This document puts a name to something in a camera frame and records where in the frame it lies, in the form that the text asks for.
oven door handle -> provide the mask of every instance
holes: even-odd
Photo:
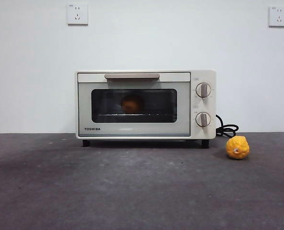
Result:
[[[106,79],[159,79],[159,73],[107,73]]]

toshiba logo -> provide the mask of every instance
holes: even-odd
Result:
[[[95,127],[84,128],[84,129],[88,131],[99,131],[100,130],[100,128],[95,128]]]

oven foot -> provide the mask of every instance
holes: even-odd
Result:
[[[201,140],[201,147],[203,149],[208,149],[209,148],[209,140],[208,139]]]
[[[83,140],[83,147],[89,147],[90,141],[89,140]]]

oven control panel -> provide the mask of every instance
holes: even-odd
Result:
[[[191,72],[191,136],[215,138],[215,71]]]

oven door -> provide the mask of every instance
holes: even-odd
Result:
[[[78,73],[79,137],[190,136],[190,73]]]

